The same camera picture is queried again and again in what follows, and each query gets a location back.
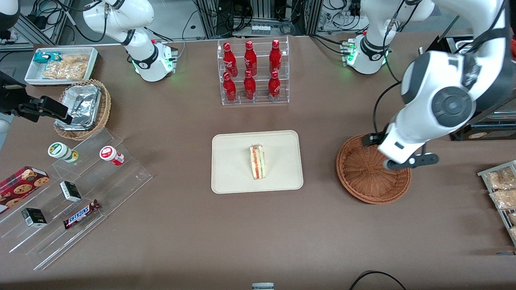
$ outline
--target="clear acrylic stepped shelf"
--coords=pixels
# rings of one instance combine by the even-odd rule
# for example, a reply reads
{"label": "clear acrylic stepped shelf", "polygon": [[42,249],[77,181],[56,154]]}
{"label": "clear acrylic stepped shelf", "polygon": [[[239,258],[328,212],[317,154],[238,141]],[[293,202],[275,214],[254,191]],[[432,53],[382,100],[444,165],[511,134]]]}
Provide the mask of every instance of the clear acrylic stepped shelf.
{"label": "clear acrylic stepped shelf", "polygon": [[[278,78],[281,82],[280,86],[280,98],[275,102],[269,100],[269,53],[272,49],[272,40],[278,39],[280,41],[281,50],[281,69],[279,70]],[[289,90],[289,43],[288,37],[275,37],[275,38],[253,38],[250,39],[253,42],[254,51],[256,52],[258,62],[258,73],[254,76],[256,81],[256,99],[249,101],[245,97],[244,92],[244,72],[246,71],[246,65],[244,62],[244,54],[246,52],[245,40],[243,39],[226,39],[224,41],[218,41],[217,43],[217,63],[219,66],[219,82],[220,82],[220,95],[223,105],[252,105],[252,104],[275,104],[275,103],[288,103],[290,101],[290,90]],[[237,77],[233,78],[236,86],[236,102],[230,103],[224,94],[224,87],[222,83],[224,79],[222,74],[225,72],[224,67],[224,49],[222,45],[225,42],[231,44],[231,50],[236,57],[236,67],[238,68]]]}
{"label": "clear acrylic stepped shelf", "polygon": [[[516,227],[516,224],[512,224],[511,220],[509,219],[509,215],[516,212],[516,209],[512,209],[512,210],[501,210],[501,209],[498,209],[496,207],[496,201],[493,199],[493,193],[495,191],[497,191],[498,189],[494,189],[491,184],[489,183],[488,179],[487,179],[487,174],[490,173],[490,172],[497,172],[501,169],[504,169],[504,168],[509,168],[511,171],[512,171],[512,174],[514,176],[516,176],[516,160],[515,161],[511,161],[511,162],[507,162],[507,163],[504,163],[502,165],[498,165],[498,166],[495,166],[493,168],[490,168],[488,170],[484,170],[482,172],[479,172],[477,173],[478,176],[482,177],[482,180],[484,181],[486,187],[487,187],[487,190],[489,191],[489,197],[493,200],[493,202],[495,203],[495,208],[496,210],[498,211],[498,213],[500,214],[501,218],[502,218],[502,221],[505,225],[505,228],[507,229],[507,231],[511,228],[511,227]],[[514,246],[516,246],[516,239],[509,234],[509,236],[511,237],[512,239],[512,243],[514,244]]]}
{"label": "clear acrylic stepped shelf", "polygon": [[[122,165],[100,159],[100,149],[107,145],[124,154]],[[26,254],[34,270],[47,268],[152,178],[125,149],[122,140],[106,128],[74,150],[79,153],[76,162],[56,161],[46,169],[51,180],[45,187],[0,216],[0,234],[9,252]],[[59,186],[64,180],[75,183],[81,202],[65,199]],[[102,207],[66,230],[63,221],[94,199]],[[48,224],[42,228],[28,227],[21,214],[26,207],[39,208]]]}

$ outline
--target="red bottle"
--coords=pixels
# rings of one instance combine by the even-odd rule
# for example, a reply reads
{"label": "red bottle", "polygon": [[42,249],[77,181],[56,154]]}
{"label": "red bottle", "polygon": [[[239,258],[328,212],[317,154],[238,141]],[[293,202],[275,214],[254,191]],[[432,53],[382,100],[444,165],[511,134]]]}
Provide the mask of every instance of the red bottle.
{"label": "red bottle", "polygon": [[244,88],[246,90],[246,98],[253,101],[256,98],[256,82],[250,70],[246,71],[246,79],[244,80]]}
{"label": "red bottle", "polygon": [[236,57],[231,51],[231,45],[224,43],[224,66],[226,70],[231,74],[232,77],[238,76],[238,69],[236,68]]}
{"label": "red bottle", "polygon": [[269,80],[269,100],[272,102],[277,101],[280,98],[280,80],[278,79],[278,71],[274,70],[270,73]]}
{"label": "red bottle", "polygon": [[222,83],[222,86],[224,87],[224,94],[226,95],[228,102],[234,103],[236,102],[235,83],[231,79],[229,72],[224,72],[222,76],[224,77],[224,82]]}
{"label": "red bottle", "polygon": [[281,68],[281,51],[280,41],[274,39],[272,41],[272,50],[269,54],[269,71],[272,73],[274,70],[279,71]]}
{"label": "red bottle", "polygon": [[253,42],[246,41],[246,54],[244,55],[246,62],[246,70],[250,70],[253,76],[258,73],[258,63],[256,61],[256,52],[253,49]]}

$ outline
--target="white box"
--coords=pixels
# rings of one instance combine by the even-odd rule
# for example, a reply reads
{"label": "white box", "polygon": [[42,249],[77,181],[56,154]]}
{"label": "white box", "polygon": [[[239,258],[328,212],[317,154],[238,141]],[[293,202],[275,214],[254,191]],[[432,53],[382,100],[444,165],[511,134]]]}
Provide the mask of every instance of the white box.
{"label": "white box", "polygon": [[[254,180],[249,147],[261,144],[266,175]],[[299,137],[295,131],[221,134],[212,140],[212,190],[216,194],[295,190],[303,186]]]}
{"label": "white box", "polygon": [[99,54],[96,49],[93,47],[47,47],[43,49],[37,49],[38,52],[59,52],[62,54],[69,55],[77,55],[84,54],[89,55],[90,59],[88,61],[88,66],[86,68],[86,73],[82,80],[70,80],[70,79],[47,79],[43,78],[43,72],[46,68],[46,63],[38,63],[35,61],[31,61],[29,65],[29,69],[25,74],[25,81],[28,84],[35,86],[60,86],[60,85],[71,85],[82,82],[83,80],[89,80],[91,77],[91,73],[93,72],[93,67],[95,66],[95,61],[97,55]]}

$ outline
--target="wicker basket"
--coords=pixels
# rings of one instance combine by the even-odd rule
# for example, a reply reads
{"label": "wicker basket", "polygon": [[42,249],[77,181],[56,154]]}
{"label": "wicker basket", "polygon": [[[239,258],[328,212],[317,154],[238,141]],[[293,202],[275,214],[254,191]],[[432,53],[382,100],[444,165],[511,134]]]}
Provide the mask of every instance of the wicker basket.
{"label": "wicker basket", "polygon": [[[74,84],[73,86],[85,86],[85,85],[96,85],[102,90],[100,105],[99,105],[99,112],[97,113],[96,118],[96,125],[95,127],[90,131],[65,131],[57,128],[54,125],[54,130],[61,136],[67,139],[73,139],[76,141],[82,141],[86,138],[88,138],[91,134],[93,134],[95,131],[103,128],[107,120],[109,119],[109,110],[111,110],[111,97],[109,96],[109,92],[107,91],[106,87],[95,79],[89,79],[84,82],[80,82],[77,84]],[[63,97],[65,95],[65,92],[61,94],[61,97],[59,98],[59,101],[62,102]]]}
{"label": "wicker basket", "polygon": [[409,189],[410,168],[388,170],[385,156],[378,146],[362,146],[362,137],[347,140],[337,154],[337,175],[344,187],[356,198],[372,204],[398,200]]}

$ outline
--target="sandwich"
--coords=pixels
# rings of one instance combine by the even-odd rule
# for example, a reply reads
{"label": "sandwich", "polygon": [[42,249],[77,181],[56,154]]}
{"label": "sandwich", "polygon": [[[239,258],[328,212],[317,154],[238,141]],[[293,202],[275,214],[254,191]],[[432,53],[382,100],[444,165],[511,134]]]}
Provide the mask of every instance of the sandwich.
{"label": "sandwich", "polygon": [[255,180],[265,178],[265,160],[262,145],[253,145],[251,151],[251,169]]}

